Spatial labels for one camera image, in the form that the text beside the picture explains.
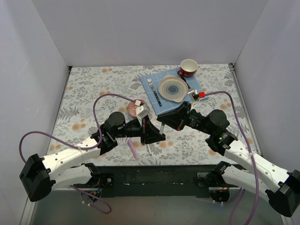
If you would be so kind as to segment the white marker pen blue tip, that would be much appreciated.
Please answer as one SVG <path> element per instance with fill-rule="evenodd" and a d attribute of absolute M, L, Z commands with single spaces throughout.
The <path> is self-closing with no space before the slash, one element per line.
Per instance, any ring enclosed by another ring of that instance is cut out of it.
<path fill-rule="evenodd" d="M 148 150 L 149 156 L 152 156 L 152 151 L 151 151 L 149 145 L 147 145 L 147 150 Z"/>

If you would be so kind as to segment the pink pen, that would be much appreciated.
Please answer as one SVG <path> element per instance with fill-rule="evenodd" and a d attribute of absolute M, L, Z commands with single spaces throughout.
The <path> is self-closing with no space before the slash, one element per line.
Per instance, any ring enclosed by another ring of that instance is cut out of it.
<path fill-rule="evenodd" d="M 138 161 L 138 160 L 139 160 L 139 155 L 138 155 L 138 153 L 137 153 L 135 147 L 133 146 L 133 147 L 129 147 L 129 148 L 130 148 L 130 150 L 131 150 L 131 152 L 132 152 L 132 154 L 133 154 L 135 160 Z"/>

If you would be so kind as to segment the green pen cap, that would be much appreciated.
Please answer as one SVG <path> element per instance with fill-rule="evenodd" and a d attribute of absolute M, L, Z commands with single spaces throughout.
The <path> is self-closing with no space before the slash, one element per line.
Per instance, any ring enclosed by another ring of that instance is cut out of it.
<path fill-rule="evenodd" d="M 161 132 L 161 133 L 163 133 L 164 126 L 165 126 L 164 124 L 161 125 L 161 128 L 160 128 L 160 132 Z"/>

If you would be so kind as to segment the purple pen cap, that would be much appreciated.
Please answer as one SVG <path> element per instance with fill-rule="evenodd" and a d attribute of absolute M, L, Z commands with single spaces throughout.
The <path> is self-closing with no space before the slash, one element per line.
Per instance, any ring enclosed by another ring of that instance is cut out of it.
<path fill-rule="evenodd" d="M 133 142 L 131 141 L 131 139 L 129 139 L 128 141 L 127 141 L 127 144 L 129 145 L 129 147 L 133 147 L 134 145 L 133 145 Z"/>

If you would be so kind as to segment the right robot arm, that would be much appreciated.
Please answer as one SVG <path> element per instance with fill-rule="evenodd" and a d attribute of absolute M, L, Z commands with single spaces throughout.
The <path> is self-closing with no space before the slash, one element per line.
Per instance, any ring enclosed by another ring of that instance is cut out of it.
<path fill-rule="evenodd" d="M 251 153 L 242 141 L 230 133 L 226 114 L 222 110 L 213 110 L 207 116 L 191 108 L 191 104 L 183 102 L 178 108 L 158 115 L 157 120 L 180 131 L 185 126 L 209 135 L 208 146 L 220 155 L 233 160 L 266 185 L 265 193 L 270 206 L 279 214 L 291 217 L 300 205 L 300 172 L 290 172 L 276 166 L 258 154 Z"/>

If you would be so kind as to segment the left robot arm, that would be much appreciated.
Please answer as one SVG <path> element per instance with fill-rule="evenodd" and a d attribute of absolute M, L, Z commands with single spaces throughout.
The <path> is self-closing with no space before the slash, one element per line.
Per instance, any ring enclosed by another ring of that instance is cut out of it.
<path fill-rule="evenodd" d="M 147 115 L 126 122 L 123 113 L 113 112 L 96 133 L 74 149 L 43 157 L 34 154 L 28 158 L 20 180 L 30 201 L 39 201 L 52 190 L 70 185 L 106 186 L 105 176 L 86 160 L 111 151 L 117 147 L 117 139 L 123 137 L 139 137 L 141 144 L 145 145 L 165 140 L 165 134 L 151 123 Z"/>

